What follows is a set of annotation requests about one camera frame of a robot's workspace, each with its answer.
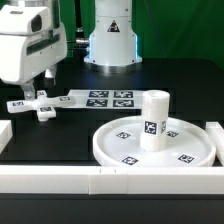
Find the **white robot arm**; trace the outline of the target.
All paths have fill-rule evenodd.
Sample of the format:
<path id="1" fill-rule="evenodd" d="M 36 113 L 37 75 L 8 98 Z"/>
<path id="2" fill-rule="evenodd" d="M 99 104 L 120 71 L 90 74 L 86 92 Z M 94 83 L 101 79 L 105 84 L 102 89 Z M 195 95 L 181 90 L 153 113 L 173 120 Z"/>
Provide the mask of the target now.
<path id="1" fill-rule="evenodd" d="M 132 0 L 95 0 L 95 29 L 86 40 L 86 63 L 119 72 L 142 61 L 132 30 Z M 60 0 L 8 0 L 0 8 L 0 80 L 35 98 L 33 79 L 54 79 L 67 56 Z"/>

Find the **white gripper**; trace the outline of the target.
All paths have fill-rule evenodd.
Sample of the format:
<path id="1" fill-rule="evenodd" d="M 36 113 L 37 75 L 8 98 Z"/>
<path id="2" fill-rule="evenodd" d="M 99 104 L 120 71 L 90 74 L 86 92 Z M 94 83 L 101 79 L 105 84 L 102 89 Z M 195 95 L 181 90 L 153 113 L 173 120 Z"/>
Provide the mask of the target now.
<path id="1" fill-rule="evenodd" d="M 59 3 L 7 3 L 0 10 L 0 79 L 22 84 L 26 100 L 36 92 L 31 80 L 45 71 L 54 79 L 57 63 L 67 56 Z"/>

